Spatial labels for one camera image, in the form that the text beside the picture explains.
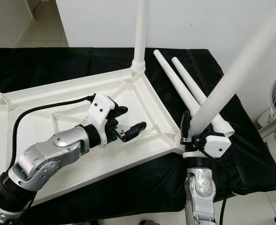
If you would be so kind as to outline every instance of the black tablecloth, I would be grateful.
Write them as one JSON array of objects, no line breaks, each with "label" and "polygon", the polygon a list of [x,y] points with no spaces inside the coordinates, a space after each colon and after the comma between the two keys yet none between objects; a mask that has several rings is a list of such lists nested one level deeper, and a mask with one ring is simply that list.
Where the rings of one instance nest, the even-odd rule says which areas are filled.
[{"label": "black tablecloth", "polygon": [[[146,76],[168,112],[180,124],[185,105],[168,77],[146,49]],[[208,95],[223,73],[208,50],[161,49],[171,63],[176,56]],[[0,49],[0,92],[95,75],[131,66],[131,48]],[[245,195],[276,189],[276,164],[237,96],[221,111],[234,127],[232,145],[219,161],[230,173],[231,190]],[[64,224],[145,212],[178,211],[185,203],[189,165],[171,153],[32,207],[29,224]],[[226,188],[222,168],[208,162],[216,183],[216,200]]]}]

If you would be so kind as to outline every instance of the white plastic tube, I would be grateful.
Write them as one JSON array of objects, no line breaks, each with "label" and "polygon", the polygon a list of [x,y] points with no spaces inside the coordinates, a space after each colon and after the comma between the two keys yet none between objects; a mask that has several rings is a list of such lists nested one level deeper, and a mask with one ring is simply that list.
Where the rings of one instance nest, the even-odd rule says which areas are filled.
[{"label": "white plastic tube", "polygon": [[183,84],[183,82],[180,80],[180,78],[176,75],[174,70],[171,68],[171,66],[168,64],[168,62],[165,60],[165,58],[162,56],[159,50],[155,50],[153,54],[157,58],[161,67],[163,68],[168,78],[177,90],[178,94],[180,95],[181,99],[185,103],[186,107],[190,112],[190,115],[194,116],[196,112],[199,110],[200,105],[189,92],[189,90],[186,88],[186,86]]},{"label": "white plastic tube", "polygon": [[[177,57],[172,58],[172,63],[175,65],[177,71],[183,78],[184,82],[188,86],[188,89],[192,93],[192,95],[195,97],[197,102],[202,105],[206,101],[207,97],[203,93],[203,91],[199,88],[199,86],[196,84],[194,79],[190,76],[190,74],[187,72],[185,67],[181,64],[181,62],[178,60]],[[225,121],[220,114],[217,114],[214,119],[211,121],[213,130],[217,133],[223,133],[226,137],[230,137],[234,134],[234,129],[232,126]]]},{"label": "white plastic tube", "polygon": [[144,54],[146,50],[146,35],[148,22],[148,0],[139,0],[136,24],[136,40],[132,70],[136,73],[145,71]]},{"label": "white plastic tube", "polygon": [[275,39],[276,7],[264,26],[253,35],[241,54],[234,60],[228,72],[222,77],[200,110],[192,118],[189,134],[198,135],[203,132],[212,119],[240,89],[247,77],[251,75],[252,69],[262,59]]}]

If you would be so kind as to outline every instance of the white plastic part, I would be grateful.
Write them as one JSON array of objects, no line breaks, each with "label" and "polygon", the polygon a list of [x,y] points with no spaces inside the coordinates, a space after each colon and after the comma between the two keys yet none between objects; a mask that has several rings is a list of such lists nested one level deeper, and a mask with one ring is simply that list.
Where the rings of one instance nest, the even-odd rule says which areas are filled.
[{"label": "white plastic part", "polygon": [[[42,203],[165,154],[182,154],[180,129],[160,101],[144,73],[132,76],[131,68],[52,83],[25,90],[0,93],[0,174],[10,162],[12,130],[16,118],[36,106],[74,100],[93,93],[110,96],[128,112],[117,118],[120,129],[145,121],[146,129],[133,140],[116,140],[95,147],[75,163],[59,170],[38,192],[34,204]],[[54,133],[88,124],[88,101],[32,112],[17,133],[17,157],[27,147]]]},{"label": "white plastic part", "polygon": [[231,141],[227,137],[209,135],[206,137],[204,150],[213,158],[220,158],[231,146]]},{"label": "white plastic part", "polygon": [[96,94],[91,107],[88,110],[88,124],[94,125],[100,135],[100,146],[107,145],[107,136],[105,133],[106,117],[110,110],[114,109],[115,104],[104,94]]},{"label": "white plastic part", "polygon": [[224,108],[251,75],[252,69],[265,55],[276,39],[276,7],[264,26],[250,38],[240,55],[233,61],[228,72],[222,77],[200,110],[190,122],[190,134],[198,135]]},{"label": "white plastic part", "polygon": [[[220,158],[231,146],[231,141],[227,137],[209,135],[206,137],[204,151],[213,158]],[[200,151],[188,151],[183,153],[183,158],[206,156]]]},{"label": "white plastic part", "polygon": [[139,0],[136,25],[136,40],[132,70],[142,73],[146,69],[144,54],[146,50],[147,22],[148,22],[148,0]]},{"label": "white plastic part", "polygon": [[[188,71],[185,69],[185,67],[181,64],[179,59],[177,57],[174,57],[171,59],[172,63],[175,65],[177,71],[181,75],[182,79],[186,83],[189,91],[191,94],[195,97],[197,102],[202,105],[206,101],[207,97],[203,93],[203,91],[199,88],[199,86],[196,84],[194,79],[190,76]],[[225,121],[220,114],[217,114],[213,120],[211,121],[213,130],[217,133],[222,133],[226,137],[232,136],[235,131],[233,127]]]},{"label": "white plastic part", "polygon": [[192,94],[189,92],[189,90],[186,88],[186,86],[183,84],[183,82],[180,80],[180,78],[176,75],[176,73],[168,64],[168,62],[165,60],[165,58],[162,56],[160,51],[156,49],[153,52],[153,54],[157,58],[158,62],[160,63],[161,67],[165,71],[166,75],[168,76],[172,84],[174,85],[179,96],[185,103],[186,107],[190,112],[190,115],[193,117],[196,114],[196,112],[199,110],[200,105],[192,96]]}]

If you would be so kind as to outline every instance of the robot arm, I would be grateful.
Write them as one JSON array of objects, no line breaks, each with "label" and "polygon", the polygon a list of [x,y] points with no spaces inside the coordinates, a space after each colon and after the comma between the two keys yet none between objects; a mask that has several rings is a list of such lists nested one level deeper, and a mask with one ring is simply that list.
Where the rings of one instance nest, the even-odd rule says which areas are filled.
[{"label": "robot arm", "polygon": [[45,142],[27,148],[19,160],[0,176],[0,224],[10,224],[24,212],[28,203],[62,167],[76,162],[95,146],[105,147],[118,137],[127,142],[146,128],[141,122],[124,132],[117,130],[116,117],[127,107],[118,106],[110,97],[97,94],[88,111],[87,126],[54,134]]},{"label": "robot arm", "polygon": [[226,168],[215,158],[220,158],[231,146],[229,138],[223,134],[214,133],[210,127],[202,134],[190,137],[189,112],[184,112],[181,122],[181,144],[185,145],[183,158],[189,160],[187,178],[184,183],[186,191],[185,215],[186,224],[217,225],[213,206],[216,187],[210,168],[206,168],[206,159],[219,164],[228,177]]}]

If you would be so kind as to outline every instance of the white wall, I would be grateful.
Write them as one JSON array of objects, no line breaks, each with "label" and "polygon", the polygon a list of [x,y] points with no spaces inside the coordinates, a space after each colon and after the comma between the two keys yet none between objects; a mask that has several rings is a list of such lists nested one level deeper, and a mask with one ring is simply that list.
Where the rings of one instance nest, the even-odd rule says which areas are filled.
[{"label": "white wall", "polygon": [[0,47],[14,47],[31,19],[25,0],[0,0]]},{"label": "white wall", "polygon": [[[276,0],[150,0],[148,47],[207,48],[223,71]],[[59,0],[72,47],[133,47],[137,0]],[[269,107],[276,44],[238,93],[251,119]]]}]

